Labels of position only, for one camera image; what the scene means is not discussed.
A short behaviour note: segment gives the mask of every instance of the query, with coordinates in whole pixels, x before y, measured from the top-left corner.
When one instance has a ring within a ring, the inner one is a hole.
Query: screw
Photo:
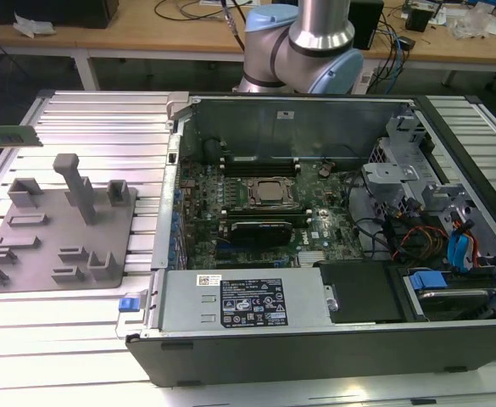
[[[326,306],[329,307],[329,311],[331,312],[338,311],[338,301],[334,298],[327,298]]]

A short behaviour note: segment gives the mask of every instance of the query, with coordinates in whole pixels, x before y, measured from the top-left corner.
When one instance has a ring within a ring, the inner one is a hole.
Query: cpu socket
[[[247,180],[249,207],[298,206],[293,199],[292,182],[287,178],[253,178]]]

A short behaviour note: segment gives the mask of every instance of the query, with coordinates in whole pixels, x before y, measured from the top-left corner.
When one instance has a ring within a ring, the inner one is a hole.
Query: motherboard
[[[346,210],[351,173],[321,161],[258,169],[182,163],[188,269],[311,267],[363,257]]]

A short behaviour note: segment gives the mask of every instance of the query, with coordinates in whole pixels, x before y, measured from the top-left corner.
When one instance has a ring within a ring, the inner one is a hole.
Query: black floor
[[[16,57],[30,75],[22,75],[6,58],[0,58],[0,125],[18,124],[39,89],[81,90],[75,66],[69,58]],[[203,61],[152,61],[151,72],[141,60],[118,59],[95,61],[101,88],[105,91],[216,91],[229,92],[240,81],[239,63],[208,63]],[[396,95],[477,95],[496,116],[496,82],[492,91],[485,86],[492,73],[460,72],[451,87],[441,85],[442,71],[408,70],[391,91]],[[381,85],[372,93],[383,92]]]

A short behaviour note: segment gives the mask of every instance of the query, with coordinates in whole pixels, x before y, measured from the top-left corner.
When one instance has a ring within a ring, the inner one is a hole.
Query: slotted aluminum surface
[[[428,98],[496,190],[496,119],[487,108],[463,97]],[[449,181],[459,182],[442,153],[433,154]]]
[[[174,389],[152,385],[124,341],[116,338],[114,327],[119,298],[149,286],[164,164],[160,152],[166,143],[165,99],[166,93],[154,92],[59,92],[49,102],[37,102],[25,120],[37,125],[46,147],[21,149],[15,157],[3,154],[0,221],[10,205],[8,183],[17,171],[52,182],[44,187],[64,187],[48,167],[58,151],[78,153],[82,174],[92,171],[98,179],[118,176],[136,184],[140,198],[127,276],[119,288],[0,294],[0,406],[402,406],[418,398],[436,399],[438,405],[496,406],[496,362],[479,371],[448,375]]]

